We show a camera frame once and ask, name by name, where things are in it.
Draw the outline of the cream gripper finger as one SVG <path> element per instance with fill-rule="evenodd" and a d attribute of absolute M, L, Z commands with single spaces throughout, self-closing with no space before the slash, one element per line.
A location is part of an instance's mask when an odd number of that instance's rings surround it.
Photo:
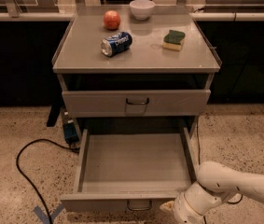
<path fill-rule="evenodd" d="M 165 213 L 172 213 L 174 209 L 174 201 L 169 201 L 167 203 L 163 203 L 160 206 L 160 210 Z"/>

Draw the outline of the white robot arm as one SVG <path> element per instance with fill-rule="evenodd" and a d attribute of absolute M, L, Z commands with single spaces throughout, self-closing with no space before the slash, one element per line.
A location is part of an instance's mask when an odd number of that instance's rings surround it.
<path fill-rule="evenodd" d="M 173 201 L 162 204 L 160 210 L 172 215 L 178 224 L 199 224 L 210 209 L 228 202 L 236 194 L 264 203 L 264 175 L 206 161 L 197 170 L 197 180 Z"/>

